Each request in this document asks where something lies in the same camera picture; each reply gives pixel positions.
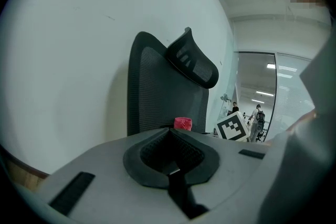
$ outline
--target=black slot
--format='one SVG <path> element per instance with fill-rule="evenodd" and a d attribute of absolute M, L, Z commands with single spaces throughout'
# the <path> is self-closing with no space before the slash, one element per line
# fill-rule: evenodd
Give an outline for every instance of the black slot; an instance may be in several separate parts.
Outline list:
<path fill-rule="evenodd" d="M 80 172 L 49 205 L 61 214 L 68 215 L 94 177 L 93 174 Z"/>
<path fill-rule="evenodd" d="M 239 154 L 246 155 L 252 158 L 263 159 L 265 157 L 264 153 L 249 151 L 249 150 L 241 150 L 238 152 Z"/>

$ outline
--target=red object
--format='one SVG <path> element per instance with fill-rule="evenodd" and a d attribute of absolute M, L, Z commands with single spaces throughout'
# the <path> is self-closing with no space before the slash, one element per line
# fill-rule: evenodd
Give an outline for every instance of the red object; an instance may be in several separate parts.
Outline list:
<path fill-rule="evenodd" d="M 174 128 L 175 129 L 185 129 L 191 131 L 193 126 L 193 121 L 189 118 L 175 118 Z"/>

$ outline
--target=white wall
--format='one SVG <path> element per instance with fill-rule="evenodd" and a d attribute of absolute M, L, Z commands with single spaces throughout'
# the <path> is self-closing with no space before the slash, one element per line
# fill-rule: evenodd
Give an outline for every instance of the white wall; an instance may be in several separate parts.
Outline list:
<path fill-rule="evenodd" d="M 271 19 L 234 22 L 239 51 L 282 52 L 312 59 L 330 30 L 317 25 Z"/>
<path fill-rule="evenodd" d="M 10 0 L 0 19 L 1 144 L 52 173 L 97 144 L 125 137 L 136 34 L 150 32 L 167 46 L 187 26 L 221 71 L 230 28 L 218 0 Z"/>
<path fill-rule="evenodd" d="M 213 99 L 212 108 L 207 113 L 206 117 L 206 132 L 212 132 L 218 118 L 227 114 L 229 103 L 223 102 L 221 96 L 227 94 L 229 99 L 233 98 L 236 82 L 236 74 L 238 69 L 238 54 L 234 53 L 236 45 L 232 34 L 227 36 L 226 50 L 224 54 L 223 66 L 221 68 L 221 75 L 219 76 L 216 85 L 217 91 Z"/>
<path fill-rule="evenodd" d="M 246 115 L 251 116 L 252 112 L 254 109 L 256 109 L 258 103 L 251 101 L 250 99 L 241 97 L 239 99 L 238 107 L 239 111 L 244 114 L 246 112 Z M 265 121 L 270 122 L 271 117 L 272 117 L 272 112 L 273 112 L 273 106 L 271 105 L 265 105 L 265 104 L 260 104 L 261 105 L 261 110 L 265 114 Z"/>

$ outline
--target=backpack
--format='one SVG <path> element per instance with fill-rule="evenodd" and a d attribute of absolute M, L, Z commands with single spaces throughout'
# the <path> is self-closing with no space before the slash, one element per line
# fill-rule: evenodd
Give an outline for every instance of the backpack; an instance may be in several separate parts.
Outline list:
<path fill-rule="evenodd" d="M 259 122 L 259 121 L 265 122 L 265 114 L 263 113 L 262 110 L 258 111 L 256 120 L 257 120 L 257 122 Z"/>
<path fill-rule="evenodd" d="M 257 131 L 260 133 L 263 130 L 265 123 L 265 114 L 263 113 L 262 110 L 258 111 L 256 121 L 257 121 Z"/>

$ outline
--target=ceiling light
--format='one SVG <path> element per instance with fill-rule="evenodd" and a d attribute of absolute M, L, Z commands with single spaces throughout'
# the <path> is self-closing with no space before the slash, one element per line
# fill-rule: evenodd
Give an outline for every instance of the ceiling light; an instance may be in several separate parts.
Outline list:
<path fill-rule="evenodd" d="M 265 102 L 261 102 L 261 101 L 258 101 L 258 100 L 254 100 L 254 99 L 251 99 L 252 101 L 254 102 L 258 102 L 258 103 L 262 103 L 262 104 L 265 104 Z"/>
<path fill-rule="evenodd" d="M 283 67 L 283 66 L 279 66 L 279 69 L 283 69 L 283 70 L 287 70 L 287 71 L 293 71 L 293 72 L 298 71 L 296 68 Z"/>
<path fill-rule="evenodd" d="M 275 69 L 275 64 L 274 63 L 268 63 L 267 68 Z"/>
<path fill-rule="evenodd" d="M 291 78 L 293 77 L 293 76 L 285 75 L 285 74 L 281 74 L 281 73 L 278 73 L 278 76 L 279 76 L 279 77 L 288 78 L 288 79 L 291 79 Z"/>
<path fill-rule="evenodd" d="M 271 94 L 271 93 L 265 93 L 265 92 L 259 92 L 259 91 L 256 91 L 256 93 L 260 93 L 260 94 L 264 94 L 268 96 L 274 96 L 274 94 Z"/>

